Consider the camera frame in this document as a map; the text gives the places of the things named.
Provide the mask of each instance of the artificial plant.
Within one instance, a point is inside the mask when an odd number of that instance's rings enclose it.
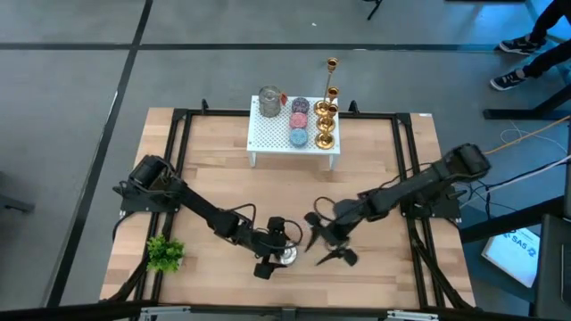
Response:
[[[185,245],[178,240],[167,241],[164,235],[151,237],[147,242],[149,263],[147,270],[176,272],[178,260],[184,256]]]

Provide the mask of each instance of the white pegboard shelf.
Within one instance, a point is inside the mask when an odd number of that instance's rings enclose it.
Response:
[[[248,144],[246,150],[250,154],[252,166],[255,165],[256,153],[283,153],[283,154],[306,154],[306,155],[328,155],[330,156],[331,168],[334,167],[336,158],[341,154],[341,142],[339,139],[339,115],[335,115],[335,129],[332,132],[335,138],[335,145],[328,150],[322,150],[315,145],[315,136],[319,133],[317,129],[318,115],[313,111],[313,104],[323,98],[305,97],[310,102],[308,111],[307,130],[308,142],[305,146],[294,147],[289,141],[290,127],[289,119],[292,115],[292,101],[297,98],[290,96],[287,104],[282,107],[281,112],[272,118],[263,117],[260,114],[260,106],[257,95],[252,96],[250,106],[250,124],[248,127]]]

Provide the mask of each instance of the sneaker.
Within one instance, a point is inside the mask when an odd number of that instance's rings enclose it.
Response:
[[[500,42],[500,49],[505,51],[506,53],[514,53],[514,54],[533,54],[542,45],[545,45],[546,40],[543,39],[541,43],[536,44],[529,41],[529,35],[515,38],[513,40],[504,40]]]
[[[513,70],[509,74],[490,80],[490,85],[496,90],[504,91],[511,89],[526,80],[522,70]]]

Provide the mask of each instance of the gray floor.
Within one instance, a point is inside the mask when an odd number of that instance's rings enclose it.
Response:
[[[533,0],[535,10],[541,12],[546,2]],[[0,43],[130,43],[143,4],[4,0]],[[143,43],[492,45],[533,26],[525,4],[385,0],[367,22],[371,7],[358,0],[155,0]],[[556,31],[565,32],[565,23]],[[525,63],[521,56],[493,52],[141,51],[62,302],[98,298],[120,204],[111,187],[133,165],[149,107],[198,108],[206,98],[212,108],[243,109],[267,84],[290,95],[316,95],[329,56],[341,60],[333,84],[341,89],[342,108],[354,99],[362,111],[431,112],[443,151],[465,142],[484,150],[500,145],[501,131],[512,125],[484,120],[482,109],[531,108],[564,86],[553,69],[520,88],[492,91],[490,78]],[[0,309],[42,304],[126,57],[127,51],[0,51],[0,191],[37,204],[28,215],[0,211]],[[546,124],[517,122],[527,131]],[[564,126],[542,134],[567,146]],[[493,169],[484,181],[564,155],[555,144],[532,138],[492,155]],[[554,169],[500,190],[494,200],[524,208],[561,194],[563,176],[563,169]],[[483,208],[480,201],[472,204]],[[507,212],[493,208],[495,215]],[[489,284],[473,280],[473,286],[486,310],[527,312],[525,302]]]

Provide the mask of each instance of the white table leg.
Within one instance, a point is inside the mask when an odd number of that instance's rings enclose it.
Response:
[[[256,166],[256,153],[255,152],[248,152],[248,159],[250,160],[250,166]]]
[[[329,170],[335,169],[335,166],[337,166],[337,159],[339,159],[339,155],[329,155]]]

